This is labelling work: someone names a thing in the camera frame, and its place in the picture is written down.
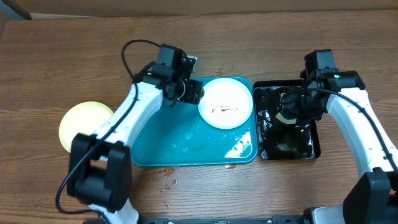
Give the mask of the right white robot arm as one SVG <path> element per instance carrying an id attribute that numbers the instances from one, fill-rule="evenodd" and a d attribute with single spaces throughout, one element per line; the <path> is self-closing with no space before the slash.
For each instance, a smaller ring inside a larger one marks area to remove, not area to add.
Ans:
<path id="1" fill-rule="evenodd" d="M 341 205 L 310 208 L 309 223 L 397 223 L 397 148 L 375 115 L 354 71 L 303 76 L 280 98 L 277 119 L 298 124 L 329 114 L 354 157 L 359 180 Z"/>

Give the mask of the yellow-green rimmed plate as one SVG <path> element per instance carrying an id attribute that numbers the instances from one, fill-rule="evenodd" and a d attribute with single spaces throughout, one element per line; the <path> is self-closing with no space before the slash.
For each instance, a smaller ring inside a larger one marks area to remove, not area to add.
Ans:
<path id="1" fill-rule="evenodd" d="M 71 151 L 73 138 L 78 134 L 91 135 L 112 117 L 113 111 L 106 105 L 87 101 L 75 105 L 64 115 L 58 129 L 63 148 Z"/>

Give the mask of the green yellow sponge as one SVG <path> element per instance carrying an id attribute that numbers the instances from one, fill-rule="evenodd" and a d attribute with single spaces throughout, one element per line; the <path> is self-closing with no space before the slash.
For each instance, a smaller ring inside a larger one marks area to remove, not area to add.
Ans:
<path id="1" fill-rule="evenodd" d="M 276 119 L 278 119 L 281 123 L 284 124 L 295 124 L 297 122 L 296 118 L 286 118 L 285 116 L 283 116 L 283 114 L 281 113 L 277 113 L 277 115 L 275 116 Z"/>

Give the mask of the white plate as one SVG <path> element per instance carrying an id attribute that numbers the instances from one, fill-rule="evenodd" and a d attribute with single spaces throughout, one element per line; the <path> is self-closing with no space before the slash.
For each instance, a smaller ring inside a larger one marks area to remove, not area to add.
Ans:
<path id="1" fill-rule="evenodd" d="M 200 116 L 218 129 L 233 129 L 244 124 L 253 109 L 249 89 L 233 78 L 216 78 L 204 87 L 198 105 Z"/>

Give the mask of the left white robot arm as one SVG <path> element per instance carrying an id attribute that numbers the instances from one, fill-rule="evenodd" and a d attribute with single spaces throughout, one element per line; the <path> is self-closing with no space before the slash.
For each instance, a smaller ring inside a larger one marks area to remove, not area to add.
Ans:
<path id="1" fill-rule="evenodd" d="M 197 58 L 150 62 L 131 76 L 132 86 L 116 112 L 92 134 L 72 140 L 69 171 L 59 191 L 77 198 L 104 223 L 140 223 L 129 200 L 132 184 L 130 148 L 149 118 L 165 101 L 197 105 L 203 84 L 192 80 Z"/>

